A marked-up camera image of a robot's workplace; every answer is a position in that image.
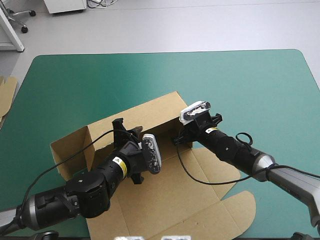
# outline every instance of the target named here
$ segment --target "cardboard piece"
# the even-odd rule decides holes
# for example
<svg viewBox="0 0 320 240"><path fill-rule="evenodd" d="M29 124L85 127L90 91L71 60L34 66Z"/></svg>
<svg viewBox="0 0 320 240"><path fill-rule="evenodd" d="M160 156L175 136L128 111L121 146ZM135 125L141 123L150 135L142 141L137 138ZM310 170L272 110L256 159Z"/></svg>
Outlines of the cardboard piece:
<svg viewBox="0 0 320 240"><path fill-rule="evenodd" d="M143 126L155 134L162 157L157 175L144 172L144 182L134 185L125 179L111 198L110 210L87 219L92 240L117 236L144 236L160 240L167 235L191 235L192 239L233 239L251 225L256 213L254 196L247 191L228 199L222 197L233 184L208 186L187 176L177 157L171 137L182 127L178 116L187 105L177 92L169 93L121 113L91 123L51 144L54 161L59 163L76 150L112 129L112 121L124 119L127 129ZM83 154L59 167L68 180L79 170L95 168L113 149L113 135L107 135ZM182 160L190 173L211 182L240 178L233 166L221 162L206 148L179 146Z"/></svg>
<svg viewBox="0 0 320 240"><path fill-rule="evenodd" d="M0 122L8 112L14 98L15 90L17 87L17 79L13 76L5 78L0 76Z"/></svg>

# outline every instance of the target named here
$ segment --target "chair wheel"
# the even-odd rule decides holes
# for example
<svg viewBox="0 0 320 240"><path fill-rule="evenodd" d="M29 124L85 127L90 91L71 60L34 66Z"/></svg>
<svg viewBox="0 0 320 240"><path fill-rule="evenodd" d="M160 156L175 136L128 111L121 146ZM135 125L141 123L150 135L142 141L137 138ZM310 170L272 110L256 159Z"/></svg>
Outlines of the chair wheel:
<svg viewBox="0 0 320 240"><path fill-rule="evenodd" d="M30 14L31 17L34 17L36 15L36 12L32 10L32 11L29 12L29 14Z"/></svg>
<svg viewBox="0 0 320 240"><path fill-rule="evenodd" d="M22 32L23 34L26 34L26 33L28 32L28 28L25 27L25 26L23 26L23 27L21 28L21 32Z"/></svg>

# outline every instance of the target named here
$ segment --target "white cabinet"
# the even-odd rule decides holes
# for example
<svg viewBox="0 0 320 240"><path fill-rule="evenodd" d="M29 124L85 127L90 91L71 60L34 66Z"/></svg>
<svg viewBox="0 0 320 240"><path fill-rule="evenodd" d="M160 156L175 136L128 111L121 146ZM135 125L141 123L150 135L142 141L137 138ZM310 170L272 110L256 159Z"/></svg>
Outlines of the white cabinet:
<svg viewBox="0 0 320 240"><path fill-rule="evenodd" d="M49 13L81 11L87 8L87 0L44 0Z"/></svg>

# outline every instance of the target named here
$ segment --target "yellow label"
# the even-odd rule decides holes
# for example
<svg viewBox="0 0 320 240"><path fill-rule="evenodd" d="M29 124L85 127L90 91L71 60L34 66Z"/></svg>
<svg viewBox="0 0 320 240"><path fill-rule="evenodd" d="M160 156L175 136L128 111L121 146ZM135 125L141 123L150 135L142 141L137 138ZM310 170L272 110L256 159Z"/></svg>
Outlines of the yellow label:
<svg viewBox="0 0 320 240"><path fill-rule="evenodd" d="M117 156L112 161L120 166L123 173L123 178L125 178L127 176L127 165L125 164L125 162Z"/></svg>
<svg viewBox="0 0 320 240"><path fill-rule="evenodd" d="M209 133L211 133L212 131L216 131L216 130L219 130L218 128L215 128L215 127L210 127L210 128L208 128L207 130L205 130L205 132L207 133L207 134L209 134Z"/></svg>

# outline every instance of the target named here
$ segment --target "green table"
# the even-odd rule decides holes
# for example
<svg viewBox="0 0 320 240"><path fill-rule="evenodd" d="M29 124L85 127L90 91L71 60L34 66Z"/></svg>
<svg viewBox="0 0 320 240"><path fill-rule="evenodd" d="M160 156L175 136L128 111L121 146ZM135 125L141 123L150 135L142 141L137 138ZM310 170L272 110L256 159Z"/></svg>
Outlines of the green table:
<svg viewBox="0 0 320 240"><path fill-rule="evenodd" d="M175 90L187 104L211 102L227 134L248 132L254 146L279 163L320 173L320 94L297 50L42 55L32 62L0 131L0 208L20 204L32 180L53 165L51 142ZM53 171L33 193L63 183ZM226 197L243 190L254 193L257 206L244 237L317 236L307 207L273 184L248 180ZM81 217L49 229L88 236Z"/></svg>

